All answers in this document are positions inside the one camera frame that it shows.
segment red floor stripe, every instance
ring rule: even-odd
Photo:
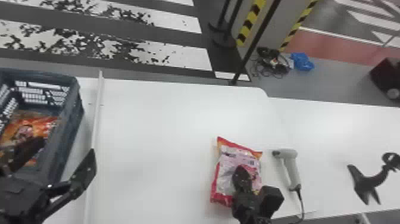
[[[347,63],[376,66],[384,58],[400,58],[400,48],[382,48],[333,36],[297,31],[285,52],[305,52],[308,56]]]

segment packaged food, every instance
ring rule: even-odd
[[[0,158],[6,154],[8,158],[14,158],[20,153],[15,150],[15,147],[30,138],[43,137],[47,139],[49,132],[56,124],[56,116],[29,110],[17,110],[0,137]],[[35,166],[42,151],[43,149],[40,149],[25,166]]]
[[[238,166],[244,167],[252,177],[252,189],[258,194],[262,187],[260,176],[260,157],[262,152],[230,142],[218,137],[220,158],[215,167],[215,176],[211,184],[210,201],[230,207],[235,189],[232,184],[232,175]]]

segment white floor marking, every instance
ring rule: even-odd
[[[382,42],[386,42],[392,37],[392,35],[387,35],[385,33],[380,33],[376,31],[372,31],[372,33],[375,34],[375,36],[377,36]],[[393,38],[387,45],[400,48],[400,37]]]
[[[173,2],[173,3],[177,3],[177,4],[181,4],[181,5],[195,6],[193,4],[193,0],[161,0],[161,1]]]
[[[0,48],[212,71],[203,48],[0,20]]]
[[[349,7],[359,8],[359,9],[370,11],[370,12],[373,12],[373,13],[386,15],[388,17],[394,17],[394,15],[388,13],[383,8],[379,8],[379,7],[376,7],[374,5],[365,4],[365,3],[361,3],[361,2],[356,2],[356,1],[353,1],[353,0],[335,0],[335,1],[338,4],[346,5],[346,6],[349,6]]]
[[[376,41],[369,41],[369,40],[360,39],[360,38],[353,38],[352,36],[345,36],[345,35],[340,35],[340,34],[337,34],[337,33],[330,33],[330,32],[327,32],[327,31],[316,30],[316,29],[307,28],[307,27],[300,27],[300,29],[301,30],[306,30],[306,31],[309,31],[309,32],[313,32],[313,33],[319,33],[319,34],[327,35],[327,36],[334,36],[336,38],[343,38],[343,39],[347,39],[347,40],[351,40],[351,41],[369,43],[369,44],[373,44],[373,45],[382,45],[382,43],[376,42]]]
[[[229,72],[222,72],[222,71],[216,71],[215,76],[219,79],[233,79],[235,76],[234,73],[229,73]],[[250,78],[247,74],[241,74],[239,76],[239,80],[241,81],[250,81]]]
[[[373,16],[369,16],[369,15],[365,15],[365,14],[361,14],[361,13],[356,13],[353,11],[348,11],[354,18],[356,18],[358,21],[362,22],[362,23],[366,23],[372,26],[379,26],[379,27],[383,27],[386,29],[390,29],[390,30],[400,30],[400,23],[396,23],[393,21],[389,21],[389,20],[384,20],[381,18],[376,18]]]
[[[397,13],[400,14],[400,8],[397,5],[395,5],[393,2],[383,0],[383,3],[385,3],[387,6],[391,7],[393,10],[395,10]]]
[[[173,30],[180,30],[191,33],[201,33],[200,22],[196,17],[168,13],[165,11],[152,10],[149,8],[136,7],[133,5],[121,4],[109,1],[84,0],[79,4],[74,0],[0,0],[19,5],[28,5],[31,7],[46,8],[54,10],[63,6],[63,12],[81,13],[97,17],[106,17],[115,20],[131,20],[144,24],[150,24],[156,27],[162,27]],[[130,15],[121,15],[121,11]]]
[[[386,43],[386,41],[388,41],[392,37],[392,35],[380,33],[377,31],[372,31],[372,33],[384,43]]]

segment red snack bag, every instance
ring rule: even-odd
[[[214,180],[211,184],[210,201],[230,207],[235,188],[232,175],[240,165],[252,176],[253,190],[257,194],[262,187],[260,177],[260,157],[262,152],[251,150],[224,138],[218,137],[220,158],[215,168]]]

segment barcode scanner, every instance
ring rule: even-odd
[[[297,189],[301,189],[299,170],[297,169],[296,165],[296,150],[274,150],[272,155],[275,158],[283,159],[283,163],[285,164],[287,173],[290,177],[289,190],[296,191]]]
[[[290,149],[274,150],[272,152],[272,155],[275,158],[283,159],[283,163],[286,166],[287,173],[289,174],[290,178],[289,191],[295,191],[297,193],[297,197],[299,198],[301,204],[301,218],[298,219],[296,222],[291,223],[291,224],[299,224],[304,220],[305,214],[304,214],[303,198],[301,196],[300,175],[296,165],[297,152],[296,150],[290,150]]]

